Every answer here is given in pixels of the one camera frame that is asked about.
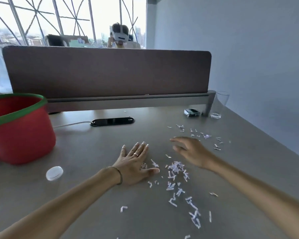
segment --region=hair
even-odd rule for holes
[[[126,25],[122,25],[123,33],[128,35],[128,27]],[[115,23],[112,25],[112,30],[114,33],[120,33],[121,32],[121,25],[119,23]]]

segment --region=desk surface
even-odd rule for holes
[[[49,200],[112,165],[121,146],[132,148],[136,142],[147,142],[161,173],[135,186],[115,187],[94,203],[61,238],[287,238],[251,202],[222,178],[198,169],[177,155],[169,141],[174,136],[190,136],[190,128],[212,135],[202,143],[222,159],[276,188],[299,199],[299,156],[263,133],[229,109],[219,120],[187,118],[184,107],[136,108],[103,111],[64,112],[51,115],[53,126],[96,118],[131,115],[135,123],[124,126],[91,127],[78,124],[55,129],[57,143],[51,154],[22,166],[0,163],[0,231],[26,216]],[[179,132],[176,124],[185,126]],[[215,137],[224,142],[221,151],[213,150]],[[181,161],[190,180],[182,178],[186,191],[176,200],[177,208],[168,203],[172,191],[167,188],[166,164]],[[56,181],[46,180],[45,173],[53,166],[64,169]],[[215,192],[219,197],[209,195]],[[199,208],[202,228],[192,223],[185,202],[192,196]],[[120,213],[121,206],[128,209]],[[212,212],[212,223],[208,212]]]

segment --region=vr headset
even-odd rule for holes
[[[110,27],[110,33],[113,36],[114,41],[117,43],[118,41],[122,41],[123,43],[128,42],[128,34],[123,32],[123,25],[120,24],[120,32],[114,32],[112,27]]]

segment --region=green rim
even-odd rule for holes
[[[0,125],[11,122],[11,121],[16,120],[20,117],[23,117],[23,116],[25,116],[25,115],[41,108],[42,106],[44,106],[48,102],[47,99],[44,96],[36,95],[36,94],[21,94],[21,93],[3,94],[3,95],[0,95],[0,99],[7,98],[7,97],[12,97],[12,96],[30,96],[30,97],[41,98],[41,100],[39,102],[37,102],[36,104],[32,105],[32,106],[28,106],[28,107],[23,108],[19,111],[12,112],[12,113],[9,113],[7,115],[0,116]]]

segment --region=white cable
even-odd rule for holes
[[[65,125],[60,125],[60,126],[54,126],[53,128],[63,127],[63,126],[71,126],[71,125],[76,125],[76,124],[80,124],[80,123],[91,123],[91,121],[84,121],[84,122],[70,123],[70,124],[65,124]]]

